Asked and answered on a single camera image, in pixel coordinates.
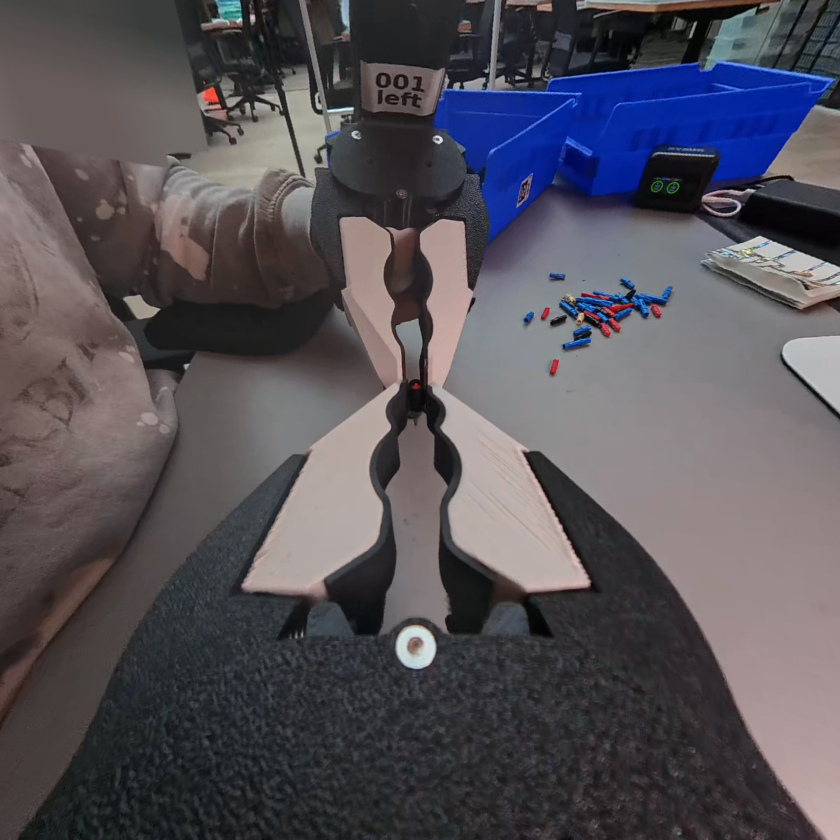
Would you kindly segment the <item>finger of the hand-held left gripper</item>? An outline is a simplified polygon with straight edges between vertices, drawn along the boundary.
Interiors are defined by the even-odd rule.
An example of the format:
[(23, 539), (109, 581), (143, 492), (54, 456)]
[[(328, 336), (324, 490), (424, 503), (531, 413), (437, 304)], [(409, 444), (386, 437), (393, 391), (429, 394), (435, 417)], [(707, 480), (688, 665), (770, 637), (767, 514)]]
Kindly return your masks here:
[(421, 305), (422, 377), (427, 386), (442, 386), (473, 299), (468, 283), (466, 226), (459, 220), (440, 219), (421, 232), (419, 248), (429, 276), (428, 292)]
[(404, 351), (393, 328), (395, 302), (385, 283), (393, 238), (367, 217), (339, 220), (343, 309), (385, 389), (404, 380)]

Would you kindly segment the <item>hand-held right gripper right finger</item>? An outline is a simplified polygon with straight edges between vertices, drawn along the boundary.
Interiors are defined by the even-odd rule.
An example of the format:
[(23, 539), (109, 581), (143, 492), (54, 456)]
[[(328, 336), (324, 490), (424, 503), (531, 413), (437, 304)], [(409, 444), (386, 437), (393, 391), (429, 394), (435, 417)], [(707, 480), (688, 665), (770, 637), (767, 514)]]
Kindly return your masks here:
[(532, 461), (541, 454), (440, 385), (427, 388), (434, 468), (445, 483), (438, 567), (446, 628), (480, 634), (494, 607), (530, 620), (535, 596), (586, 592), (592, 581)]

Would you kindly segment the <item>person's left forearm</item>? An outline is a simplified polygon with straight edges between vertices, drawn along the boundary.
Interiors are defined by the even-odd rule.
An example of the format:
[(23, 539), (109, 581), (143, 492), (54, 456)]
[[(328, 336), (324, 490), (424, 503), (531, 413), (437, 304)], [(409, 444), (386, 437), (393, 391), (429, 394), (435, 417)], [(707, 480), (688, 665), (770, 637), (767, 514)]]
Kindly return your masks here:
[(156, 308), (176, 301), (279, 309), (328, 288), (310, 237), (313, 185), (267, 170), (253, 188), (155, 166), (24, 146), (57, 197), (85, 278)]

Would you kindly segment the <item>grey desk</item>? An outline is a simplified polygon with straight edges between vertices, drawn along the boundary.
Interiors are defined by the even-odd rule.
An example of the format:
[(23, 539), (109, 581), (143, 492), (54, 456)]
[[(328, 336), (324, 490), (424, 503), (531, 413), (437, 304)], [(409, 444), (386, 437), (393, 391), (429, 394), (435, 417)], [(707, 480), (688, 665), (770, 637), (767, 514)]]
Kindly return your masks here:
[[(838, 335), (709, 272), (696, 217), (548, 190), (488, 247), (446, 387), (548, 456), (639, 541), (694, 614), (738, 707), (802, 810), (838, 838), (838, 419), (782, 364)], [(556, 354), (529, 311), (628, 277), (675, 294), (657, 321)], [(84, 738), (134, 628), (173, 571), (289, 456), (378, 393), (332, 311), (276, 359), (200, 354), (175, 446), (133, 540), (55, 637), (2, 727), (2, 838)]]

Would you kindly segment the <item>background wooden desk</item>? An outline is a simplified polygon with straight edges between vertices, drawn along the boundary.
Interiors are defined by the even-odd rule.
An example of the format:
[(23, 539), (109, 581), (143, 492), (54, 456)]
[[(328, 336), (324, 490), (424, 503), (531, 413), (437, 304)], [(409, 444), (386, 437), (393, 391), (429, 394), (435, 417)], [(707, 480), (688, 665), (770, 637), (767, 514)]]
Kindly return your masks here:
[(578, 10), (603, 14), (672, 14), (691, 23), (699, 23), (698, 34), (689, 37), (685, 62), (688, 56), (697, 60), (706, 43), (711, 24), (717, 20), (733, 18), (754, 8), (769, 7), (780, 1), (583, 1), (576, 2)]

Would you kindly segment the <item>blue bin with square tag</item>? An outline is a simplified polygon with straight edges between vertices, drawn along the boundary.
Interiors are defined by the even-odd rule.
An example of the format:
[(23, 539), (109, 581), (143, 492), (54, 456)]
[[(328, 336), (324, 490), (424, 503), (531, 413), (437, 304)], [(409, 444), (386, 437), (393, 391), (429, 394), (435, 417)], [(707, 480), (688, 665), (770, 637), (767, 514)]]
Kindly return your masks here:
[(480, 175), (489, 241), (552, 185), (580, 96), (578, 91), (442, 93), (435, 127), (465, 148), (468, 168)]

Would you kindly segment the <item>white metal pole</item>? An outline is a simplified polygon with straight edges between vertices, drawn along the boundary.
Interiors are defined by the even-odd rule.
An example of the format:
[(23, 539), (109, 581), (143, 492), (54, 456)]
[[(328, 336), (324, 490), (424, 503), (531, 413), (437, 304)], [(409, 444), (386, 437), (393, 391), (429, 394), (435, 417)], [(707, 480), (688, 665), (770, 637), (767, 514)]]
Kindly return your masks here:
[(326, 137), (329, 137), (333, 132), (333, 127), (330, 119), (326, 90), (321, 76), (318, 44), (312, 29), (308, 2), (298, 1), (297, 4), (307, 48), (310, 107), (316, 115), (321, 117), (325, 129), (324, 134)]

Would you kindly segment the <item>pile of small plastic pins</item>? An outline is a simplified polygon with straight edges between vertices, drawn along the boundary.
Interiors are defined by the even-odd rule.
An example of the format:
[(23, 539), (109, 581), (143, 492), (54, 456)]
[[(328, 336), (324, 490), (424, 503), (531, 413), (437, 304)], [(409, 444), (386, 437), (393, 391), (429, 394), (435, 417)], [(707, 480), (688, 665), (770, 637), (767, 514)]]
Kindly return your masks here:
[(553, 307), (527, 311), (521, 318), (525, 329), (551, 333), (556, 339), (556, 354), (550, 360), (548, 374), (555, 376), (560, 368), (560, 354), (586, 350), (597, 341), (621, 335), (625, 323), (657, 321), (675, 294), (667, 285), (658, 292), (647, 292), (628, 277), (620, 277), (619, 290), (604, 291), (586, 288), (566, 293)]

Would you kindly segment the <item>black office chair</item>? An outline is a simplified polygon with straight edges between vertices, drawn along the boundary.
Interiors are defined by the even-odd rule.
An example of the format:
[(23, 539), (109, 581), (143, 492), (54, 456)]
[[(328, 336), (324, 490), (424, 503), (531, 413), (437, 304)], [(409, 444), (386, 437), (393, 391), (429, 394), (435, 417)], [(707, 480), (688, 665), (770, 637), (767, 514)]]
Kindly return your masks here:
[(233, 95), (238, 97), (233, 100), (225, 97), (223, 110), (228, 117), (238, 112), (245, 115), (245, 106), (248, 106), (250, 119), (253, 123), (259, 120), (256, 113), (256, 105), (266, 105), (271, 112), (277, 112), (280, 116), (286, 116), (281, 104), (274, 103), (260, 94), (265, 92), (265, 82), (272, 81), (272, 78), (252, 58), (233, 58), (222, 60), (224, 76), (234, 83)]

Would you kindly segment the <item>black device with green display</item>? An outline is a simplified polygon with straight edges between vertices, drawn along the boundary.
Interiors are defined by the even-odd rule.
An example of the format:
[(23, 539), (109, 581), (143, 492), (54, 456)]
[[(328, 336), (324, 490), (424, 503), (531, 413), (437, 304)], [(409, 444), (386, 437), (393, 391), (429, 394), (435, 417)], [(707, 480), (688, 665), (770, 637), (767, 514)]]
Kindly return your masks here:
[(655, 146), (639, 179), (633, 204), (643, 209), (693, 214), (719, 161), (719, 151), (710, 146)]

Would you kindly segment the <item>person's patterned sweatshirt torso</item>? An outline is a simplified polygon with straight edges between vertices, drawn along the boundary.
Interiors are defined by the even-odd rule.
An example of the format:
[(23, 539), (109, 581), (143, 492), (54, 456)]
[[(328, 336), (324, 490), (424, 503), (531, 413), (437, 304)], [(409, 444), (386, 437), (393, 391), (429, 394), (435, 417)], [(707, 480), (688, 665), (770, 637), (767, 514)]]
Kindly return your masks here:
[(177, 429), (104, 288), (154, 277), (164, 170), (2, 142), (2, 718), (122, 553)]

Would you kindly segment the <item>blue plastic bin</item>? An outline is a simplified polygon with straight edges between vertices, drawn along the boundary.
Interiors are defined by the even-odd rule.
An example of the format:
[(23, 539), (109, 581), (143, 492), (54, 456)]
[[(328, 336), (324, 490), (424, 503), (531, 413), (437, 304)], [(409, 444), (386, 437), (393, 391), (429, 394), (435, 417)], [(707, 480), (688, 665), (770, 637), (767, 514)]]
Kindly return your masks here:
[(653, 148), (711, 147), (719, 181), (760, 176), (836, 80), (720, 61), (552, 79), (576, 105), (559, 173), (589, 196), (633, 193)]

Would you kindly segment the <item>stack of printed sheets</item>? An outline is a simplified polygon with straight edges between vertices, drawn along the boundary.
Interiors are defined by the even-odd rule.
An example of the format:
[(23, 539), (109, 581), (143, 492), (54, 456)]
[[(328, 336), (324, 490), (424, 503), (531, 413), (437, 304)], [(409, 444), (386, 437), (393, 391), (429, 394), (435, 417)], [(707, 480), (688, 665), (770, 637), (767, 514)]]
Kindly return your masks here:
[(839, 267), (756, 237), (707, 252), (702, 265), (760, 295), (803, 311), (839, 299)]

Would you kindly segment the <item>white flat pad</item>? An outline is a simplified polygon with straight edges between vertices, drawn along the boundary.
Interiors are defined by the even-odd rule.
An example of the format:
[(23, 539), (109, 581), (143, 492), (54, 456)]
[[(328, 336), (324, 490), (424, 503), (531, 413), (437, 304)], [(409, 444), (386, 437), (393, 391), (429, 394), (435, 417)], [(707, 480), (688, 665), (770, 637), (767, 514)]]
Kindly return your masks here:
[(780, 352), (786, 368), (836, 416), (839, 416), (839, 342), (838, 335), (793, 339)]

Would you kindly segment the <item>black box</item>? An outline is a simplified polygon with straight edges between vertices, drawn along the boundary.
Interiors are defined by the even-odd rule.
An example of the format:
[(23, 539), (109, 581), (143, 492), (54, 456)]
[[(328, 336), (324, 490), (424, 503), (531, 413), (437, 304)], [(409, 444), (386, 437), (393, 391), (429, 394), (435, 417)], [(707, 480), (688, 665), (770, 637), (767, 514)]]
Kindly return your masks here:
[(766, 182), (748, 198), (739, 219), (755, 228), (839, 246), (839, 191), (787, 179)]

